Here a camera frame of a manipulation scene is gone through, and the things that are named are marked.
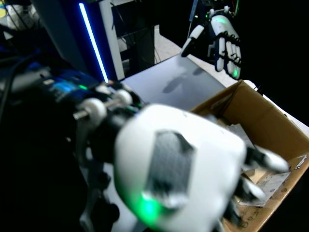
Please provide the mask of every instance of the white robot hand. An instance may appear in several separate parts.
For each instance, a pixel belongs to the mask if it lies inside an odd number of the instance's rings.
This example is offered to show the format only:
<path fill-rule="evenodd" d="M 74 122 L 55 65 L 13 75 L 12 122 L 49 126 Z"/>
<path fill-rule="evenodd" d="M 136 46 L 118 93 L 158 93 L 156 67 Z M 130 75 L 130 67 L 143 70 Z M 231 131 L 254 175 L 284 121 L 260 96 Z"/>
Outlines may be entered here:
<path fill-rule="evenodd" d="M 225 72 L 233 79 L 238 80 L 240 77 L 241 52 L 240 39 L 234 30 L 230 20 L 225 16 L 228 15 L 229 7 L 225 6 L 222 10 L 224 14 L 214 15 L 214 10 L 210 10 L 209 36 L 213 44 L 209 45 L 208 57 L 211 55 L 211 49 L 215 48 L 215 69 Z M 204 33 L 205 27 L 198 25 L 193 29 L 189 38 L 183 45 L 181 55 L 183 57 L 190 53 L 195 46 L 196 40 Z"/>
<path fill-rule="evenodd" d="M 118 194 L 148 227 L 165 232 L 222 231 L 221 218 L 239 224 L 234 195 L 261 199 L 240 178 L 245 163 L 288 171 L 285 160 L 252 150 L 236 135 L 189 112 L 149 105 L 120 130 L 115 143 Z"/>

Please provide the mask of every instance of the light strip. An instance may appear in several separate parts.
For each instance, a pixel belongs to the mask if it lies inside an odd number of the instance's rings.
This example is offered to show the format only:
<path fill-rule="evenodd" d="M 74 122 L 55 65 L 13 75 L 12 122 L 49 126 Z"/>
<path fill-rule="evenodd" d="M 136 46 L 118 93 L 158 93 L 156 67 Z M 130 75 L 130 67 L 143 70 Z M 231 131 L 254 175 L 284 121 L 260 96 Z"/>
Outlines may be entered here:
<path fill-rule="evenodd" d="M 103 62 L 102 62 L 102 59 L 101 59 L 101 56 L 100 56 L 100 52 L 98 51 L 98 46 L 97 46 L 95 37 L 94 37 L 94 35 L 92 33 L 92 29 L 91 29 L 91 26 L 90 26 L 90 23 L 89 23 L 89 19 L 88 19 L 87 12 L 86 12 L 84 4 L 83 3 L 79 3 L 79 8 L 81 9 L 81 12 L 82 12 L 82 15 L 83 15 L 83 18 L 84 18 L 84 22 L 86 24 L 87 31 L 88 31 L 88 34 L 89 34 L 89 37 L 90 37 L 93 49 L 95 50 L 96 57 L 98 59 L 98 64 L 99 64 L 99 66 L 101 68 L 101 71 L 102 71 L 102 74 L 103 74 L 103 77 L 104 77 L 104 81 L 106 83 L 108 83 L 108 78 L 107 78 L 107 75 L 106 75 L 106 72 L 105 72 L 105 69 L 104 69 L 104 66 L 103 66 Z"/>

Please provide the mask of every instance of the gray patch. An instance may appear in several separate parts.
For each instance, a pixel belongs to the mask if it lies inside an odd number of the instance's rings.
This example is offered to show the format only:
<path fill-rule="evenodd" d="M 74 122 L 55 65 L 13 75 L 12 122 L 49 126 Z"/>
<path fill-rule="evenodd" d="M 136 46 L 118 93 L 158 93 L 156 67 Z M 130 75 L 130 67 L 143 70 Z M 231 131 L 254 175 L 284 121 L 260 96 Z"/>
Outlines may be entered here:
<path fill-rule="evenodd" d="M 168 209 L 186 204 L 194 148 L 179 133 L 156 134 L 154 153 L 143 195 Z"/>

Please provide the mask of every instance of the glowing green indicator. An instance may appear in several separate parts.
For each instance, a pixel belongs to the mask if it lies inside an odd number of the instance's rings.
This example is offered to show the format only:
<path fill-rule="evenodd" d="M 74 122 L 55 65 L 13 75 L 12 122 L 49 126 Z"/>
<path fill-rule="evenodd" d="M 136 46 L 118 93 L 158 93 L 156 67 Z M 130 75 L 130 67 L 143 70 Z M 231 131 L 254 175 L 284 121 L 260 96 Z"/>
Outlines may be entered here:
<path fill-rule="evenodd" d="M 225 23 L 225 20 L 222 19 L 222 18 L 217 18 L 216 21 L 217 21 L 218 23 Z"/>
<path fill-rule="evenodd" d="M 79 85 L 79 88 L 88 89 L 86 86 Z"/>
<path fill-rule="evenodd" d="M 159 217 L 162 209 L 163 207 L 158 201 L 141 198 L 137 213 L 148 226 L 152 226 Z"/>
<path fill-rule="evenodd" d="M 233 72 L 233 77 L 237 77 L 237 75 L 238 75 L 238 71 L 237 71 L 237 70 L 234 70 L 234 72 Z"/>

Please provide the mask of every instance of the brown box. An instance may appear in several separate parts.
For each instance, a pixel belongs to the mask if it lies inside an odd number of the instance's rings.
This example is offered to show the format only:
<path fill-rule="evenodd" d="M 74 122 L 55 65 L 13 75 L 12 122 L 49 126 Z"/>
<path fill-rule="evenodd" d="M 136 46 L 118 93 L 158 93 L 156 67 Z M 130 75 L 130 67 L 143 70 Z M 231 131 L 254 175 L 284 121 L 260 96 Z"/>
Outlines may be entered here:
<path fill-rule="evenodd" d="M 306 159 L 299 169 L 295 169 L 301 161 L 299 157 L 309 154 L 309 138 L 272 103 L 243 81 L 223 90 L 192 112 L 201 116 L 212 113 L 225 124 L 240 123 L 254 144 L 270 149 L 288 161 L 291 174 L 264 207 L 239 206 L 244 220 L 240 228 L 225 221 L 226 231 L 258 231 L 309 167 L 309 159 Z M 269 174 L 258 170 L 250 179 L 257 183 Z"/>

